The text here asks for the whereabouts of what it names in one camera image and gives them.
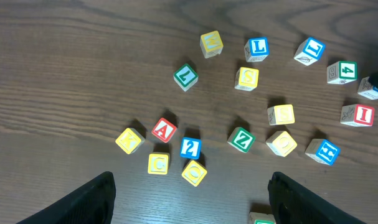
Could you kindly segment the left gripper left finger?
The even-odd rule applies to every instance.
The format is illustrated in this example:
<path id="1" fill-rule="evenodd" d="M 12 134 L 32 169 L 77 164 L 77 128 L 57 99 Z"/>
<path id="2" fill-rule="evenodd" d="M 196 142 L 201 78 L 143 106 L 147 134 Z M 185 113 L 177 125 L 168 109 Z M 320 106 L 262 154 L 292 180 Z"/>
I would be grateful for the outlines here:
<path id="1" fill-rule="evenodd" d="M 114 176 L 106 171 L 18 224 L 110 224 L 115 198 Z"/>

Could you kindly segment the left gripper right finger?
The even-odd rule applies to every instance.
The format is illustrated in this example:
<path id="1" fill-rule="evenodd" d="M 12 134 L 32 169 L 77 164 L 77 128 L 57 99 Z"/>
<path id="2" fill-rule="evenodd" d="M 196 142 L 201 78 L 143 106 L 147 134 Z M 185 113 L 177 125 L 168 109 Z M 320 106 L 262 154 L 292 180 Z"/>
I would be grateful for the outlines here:
<path id="1" fill-rule="evenodd" d="M 282 172 L 273 173 L 268 193 L 277 223 L 364 224 Z"/>

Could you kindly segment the blue P block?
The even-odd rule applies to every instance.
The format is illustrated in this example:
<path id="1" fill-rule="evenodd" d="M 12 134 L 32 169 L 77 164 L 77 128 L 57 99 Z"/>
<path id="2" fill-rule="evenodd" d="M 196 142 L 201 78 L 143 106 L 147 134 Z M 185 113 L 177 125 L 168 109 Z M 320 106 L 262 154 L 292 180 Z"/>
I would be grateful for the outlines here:
<path id="1" fill-rule="evenodd" d="M 369 82 L 369 77 L 361 80 L 357 93 L 370 100 L 378 100 L 378 88 Z"/>

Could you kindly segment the green N block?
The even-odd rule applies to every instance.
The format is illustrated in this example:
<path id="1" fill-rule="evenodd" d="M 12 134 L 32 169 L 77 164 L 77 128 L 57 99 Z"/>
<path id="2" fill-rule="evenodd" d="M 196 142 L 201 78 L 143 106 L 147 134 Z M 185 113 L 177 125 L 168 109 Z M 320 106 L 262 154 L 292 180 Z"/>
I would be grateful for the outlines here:
<path id="1" fill-rule="evenodd" d="M 250 212 L 248 216 L 249 224 L 276 224 L 272 214 Z"/>

